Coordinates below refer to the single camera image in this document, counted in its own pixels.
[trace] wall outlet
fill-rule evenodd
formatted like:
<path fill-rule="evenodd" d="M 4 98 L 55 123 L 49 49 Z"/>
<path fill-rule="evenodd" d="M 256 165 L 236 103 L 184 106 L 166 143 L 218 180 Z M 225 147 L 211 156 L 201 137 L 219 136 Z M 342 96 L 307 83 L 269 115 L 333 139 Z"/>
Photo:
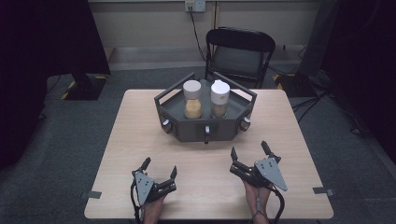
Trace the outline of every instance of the wall outlet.
<path fill-rule="evenodd" d="M 206 1 L 205 0 L 187 0 L 184 2 L 184 10 L 189 12 L 189 8 L 193 12 L 205 12 L 206 11 Z"/>
<path fill-rule="evenodd" d="M 195 1 L 194 0 L 188 0 L 184 2 L 184 10 L 187 12 L 194 11 L 195 8 Z"/>

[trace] carpeted floor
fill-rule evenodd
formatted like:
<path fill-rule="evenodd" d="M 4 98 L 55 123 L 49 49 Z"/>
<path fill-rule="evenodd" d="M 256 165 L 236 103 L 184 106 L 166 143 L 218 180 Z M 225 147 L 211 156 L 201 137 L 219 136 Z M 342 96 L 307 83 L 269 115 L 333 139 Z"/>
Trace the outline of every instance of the carpeted floor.
<path fill-rule="evenodd" d="M 0 171 L 0 223 L 130 223 L 89 220 L 84 217 L 86 199 L 80 198 L 91 190 L 122 96 L 129 89 L 164 89 L 190 72 L 202 77 L 204 71 L 204 67 L 114 71 L 97 101 L 61 100 L 73 79 L 51 77 L 45 118 L 20 161 Z M 267 74 L 265 89 L 276 87 L 273 75 Z M 290 104 L 307 99 L 290 98 Z M 307 108 L 299 108 L 296 118 Z M 351 133 L 351 118 L 327 94 L 304 115 L 300 127 L 324 187 L 335 192 L 330 197 L 334 217 L 279 223 L 393 223 L 396 179 L 379 159 L 375 139 Z"/>

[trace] jar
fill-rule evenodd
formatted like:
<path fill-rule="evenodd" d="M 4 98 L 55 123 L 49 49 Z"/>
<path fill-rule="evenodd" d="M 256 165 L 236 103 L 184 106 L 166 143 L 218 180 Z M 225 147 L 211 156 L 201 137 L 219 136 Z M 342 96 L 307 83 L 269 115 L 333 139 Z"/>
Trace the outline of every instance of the jar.
<path fill-rule="evenodd" d="M 189 80 L 183 84 L 185 99 L 184 116 L 187 119 L 198 119 L 202 116 L 201 83 Z"/>
<path fill-rule="evenodd" d="M 225 118 L 225 116 L 227 115 L 227 104 L 230 95 L 230 86 L 221 80 L 215 80 L 210 89 L 210 115 L 215 119 Z"/>

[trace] white lid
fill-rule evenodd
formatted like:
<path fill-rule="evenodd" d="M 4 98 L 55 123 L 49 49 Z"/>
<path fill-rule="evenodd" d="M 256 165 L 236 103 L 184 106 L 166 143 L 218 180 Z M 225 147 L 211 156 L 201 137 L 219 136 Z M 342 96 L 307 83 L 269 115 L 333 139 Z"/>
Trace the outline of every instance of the white lid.
<path fill-rule="evenodd" d="M 227 83 L 221 80 L 215 80 L 215 83 L 213 83 L 210 89 L 212 90 L 212 92 L 210 92 L 210 99 L 214 104 L 227 104 L 230 94 L 230 86 Z"/>
<path fill-rule="evenodd" d="M 197 99 L 201 95 L 201 83 L 196 80 L 189 80 L 183 84 L 184 96 L 188 99 Z"/>

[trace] wooden table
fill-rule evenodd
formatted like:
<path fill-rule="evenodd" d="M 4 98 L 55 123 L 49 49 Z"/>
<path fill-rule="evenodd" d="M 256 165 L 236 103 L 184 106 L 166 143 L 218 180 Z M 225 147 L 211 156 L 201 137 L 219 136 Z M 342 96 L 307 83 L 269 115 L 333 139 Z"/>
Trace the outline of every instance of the wooden table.
<path fill-rule="evenodd" d="M 154 104 L 161 90 L 125 92 L 92 187 L 102 196 L 88 200 L 85 216 L 134 218 L 131 172 L 151 157 L 147 172 L 158 183 L 177 166 L 177 190 L 166 197 L 161 219 L 249 219 L 243 184 L 229 171 L 230 153 L 235 147 L 239 161 L 252 166 L 267 158 L 261 148 L 264 140 L 282 157 L 279 168 L 289 189 L 281 191 L 286 202 L 281 218 L 331 218 L 327 195 L 313 191 L 322 183 L 285 92 L 254 91 L 258 96 L 250 128 L 233 141 L 208 145 L 180 143 L 161 129 Z M 275 217 L 278 208 L 278 198 L 272 194 L 268 217 Z"/>

